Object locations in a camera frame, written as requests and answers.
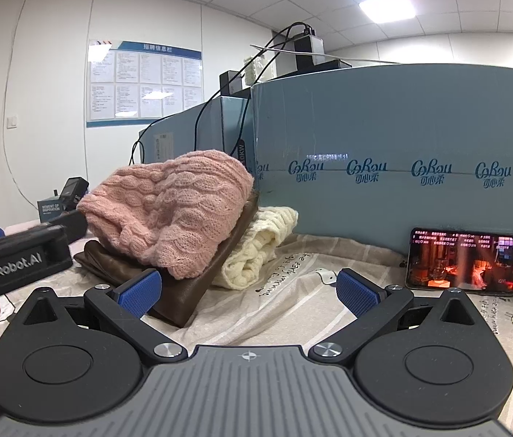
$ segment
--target folded clothing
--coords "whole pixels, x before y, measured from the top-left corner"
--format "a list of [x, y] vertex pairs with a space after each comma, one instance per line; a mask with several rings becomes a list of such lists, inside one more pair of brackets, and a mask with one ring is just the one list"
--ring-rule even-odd
[[78, 204], [105, 246], [164, 267], [175, 279], [202, 274], [229, 237], [253, 178], [221, 151], [117, 169]]
[[[149, 311], [158, 319], [183, 327], [196, 309], [197, 303], [212, 283], [214, 276], [222, 268], [224, 260], [238, 244], [246, 231], [258, 205], [258, 193], [252, 192], [242, 209], [242, 214], [230, 236], [218, 245], [218, 249], [208, 267], [200, 276], [193, 279], [176, 280], [164, 268], [159, 268], [162, 282], [161, 298]], [[120, 286], [141, 274], [146, 266], [121, 253], [109, 251], [99, 242], [91, 240], [84, 251], [74, 256], [75, 260], [103, 281]]]
[[276, 258], [275, 248], [292, 233], [299, 214], [289, 207], [261, 207], [213, 284], [242, 290], [259, 280], [263, 264]]

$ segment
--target metal screw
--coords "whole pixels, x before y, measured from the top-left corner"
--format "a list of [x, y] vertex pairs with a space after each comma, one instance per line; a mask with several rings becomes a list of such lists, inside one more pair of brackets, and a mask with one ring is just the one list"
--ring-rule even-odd
[[343, 349], [337, 343], [325, 341], [314, 346], [313, 351], [322, 357], [336, 357], [342, 354]]
[[160, 343], [159, 345], [157, 345], [153, 349], [153, 352], [158, 357], [173, 358], [173, 357], [180, 355], [183, 350], [184, 349], [181, 347], [181, 345], [178, 345], [177, 343], [166, 342], [166, 343]]

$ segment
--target bulletin board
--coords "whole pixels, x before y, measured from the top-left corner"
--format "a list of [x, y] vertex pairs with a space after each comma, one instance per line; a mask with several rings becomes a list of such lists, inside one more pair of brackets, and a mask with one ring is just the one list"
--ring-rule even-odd
[[86, 127], [143, 125], [203, 101], [202, 53], [133, 41], [88, 43]]

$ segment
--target pink knit sweater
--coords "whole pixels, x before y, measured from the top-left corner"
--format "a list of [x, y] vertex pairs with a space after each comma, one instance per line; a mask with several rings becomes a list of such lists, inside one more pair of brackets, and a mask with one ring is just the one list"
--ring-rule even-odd
[[221, 151], [117, 169], [78, 204], [103, 244], [176, 279], [199, 276], [228, 238], [253, 178]]

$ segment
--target phone screen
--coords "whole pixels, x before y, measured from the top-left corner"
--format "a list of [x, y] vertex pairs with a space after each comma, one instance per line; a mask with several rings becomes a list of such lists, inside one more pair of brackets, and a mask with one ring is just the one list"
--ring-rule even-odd
[[513, 235], [415, 228], [406, 285], [513, 294]]

